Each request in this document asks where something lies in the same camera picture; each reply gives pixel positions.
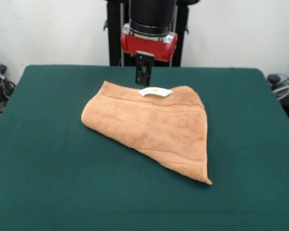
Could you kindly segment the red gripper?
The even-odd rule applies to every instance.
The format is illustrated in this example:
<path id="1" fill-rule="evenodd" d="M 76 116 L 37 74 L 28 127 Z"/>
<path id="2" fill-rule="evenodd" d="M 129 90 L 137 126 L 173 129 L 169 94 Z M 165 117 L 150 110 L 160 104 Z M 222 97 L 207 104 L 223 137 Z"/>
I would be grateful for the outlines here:
<path id="1" fill-rule="evenodd" d="M 149 86 L 152 68 L 154 66 L 154 59 L 168 62 L 175 52 L 178 41 L 178 35 L 176 33 L 170 33 L 166 37 L 163 37 L 163 41 L 158 41 L 157 37 L 153 38 L 154 40 L 149 39 L 149 37 L 142 38 L 135 35 L 125 34 L 123 32 L 121 33 L 121 46 L 125 53 L 136 55 L 137 51 L 141 51 L 150 53 L 154 56 L 146 57 L 144 61 L 141 54 L 137 55 L 135 78 L 135 83 L 137 85 L 144 84 L 144 86 Z"/>

